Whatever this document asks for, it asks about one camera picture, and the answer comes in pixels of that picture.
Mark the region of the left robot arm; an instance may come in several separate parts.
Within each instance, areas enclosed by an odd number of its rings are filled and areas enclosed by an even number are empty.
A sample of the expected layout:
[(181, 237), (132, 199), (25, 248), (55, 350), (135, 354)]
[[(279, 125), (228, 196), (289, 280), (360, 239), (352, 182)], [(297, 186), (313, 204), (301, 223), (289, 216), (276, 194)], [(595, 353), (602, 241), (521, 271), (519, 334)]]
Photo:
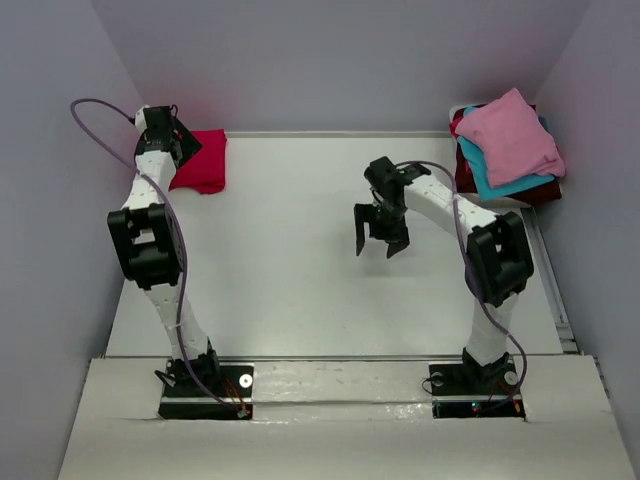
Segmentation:
[(186, 247), (168, 200), (178, 168), (201, 144), (170, 106), (144, 106), (133, 123), (136, 173), (126, 202), (108, 214), (108, 229), (125, 278), (151, 301), (168, 336), (171, 360), (156, 373), (165, 394), (206, 397), (219, 388), (221, 370), (186, 294)]

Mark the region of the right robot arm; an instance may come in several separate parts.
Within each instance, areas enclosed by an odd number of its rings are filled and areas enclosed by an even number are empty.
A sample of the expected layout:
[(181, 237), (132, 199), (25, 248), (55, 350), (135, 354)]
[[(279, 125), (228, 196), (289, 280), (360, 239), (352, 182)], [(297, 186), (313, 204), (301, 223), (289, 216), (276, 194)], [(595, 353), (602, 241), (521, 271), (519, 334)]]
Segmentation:
[(507, 371), (512, 311), (534, 274), (523, 220), (498, 214), (463, 198), (455, 180), (441, 182), (428, 161), (372, 161), (364, 171), (372, 194), (354, 207), (356, 249), (368, 239), (382, 241), (387, 257), (410, 244), (406, 215), (417, 213), (448, 232), (458, 244), (467, 288), (475, 299), (471, 333), (462, 351), (456, 380), (480, 393)]

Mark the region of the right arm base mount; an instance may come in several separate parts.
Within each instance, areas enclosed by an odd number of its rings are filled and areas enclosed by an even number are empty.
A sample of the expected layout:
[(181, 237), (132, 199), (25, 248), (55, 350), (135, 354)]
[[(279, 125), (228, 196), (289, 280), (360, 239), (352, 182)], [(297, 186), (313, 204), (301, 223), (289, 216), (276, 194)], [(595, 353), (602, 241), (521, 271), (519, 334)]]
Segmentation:
[(494, 379), (474, 385), (464, 377), (461, 363), (436, 363), (429, 365), (421, 388), (431, 396), (435, 419), (524, 419), (521, 394), (513, 393), (518, 380), (512, 362)]

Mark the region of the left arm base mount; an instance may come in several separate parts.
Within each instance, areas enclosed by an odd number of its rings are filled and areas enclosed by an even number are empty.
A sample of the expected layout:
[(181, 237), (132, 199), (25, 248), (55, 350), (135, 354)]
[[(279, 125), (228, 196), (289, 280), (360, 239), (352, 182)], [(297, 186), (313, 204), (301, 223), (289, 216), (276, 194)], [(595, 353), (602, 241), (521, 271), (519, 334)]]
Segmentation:
[(253, 386), (255, 366), (251, 363), (223, 363), (221, 377), (201, 382), (214, 395), (204, 392), (186, 374), (180, 380), (170, 372), (168, 361), (164, 371), (154, 374), (162, 383), (158, 415), (164, 420), (250, 421), (253, 419)]

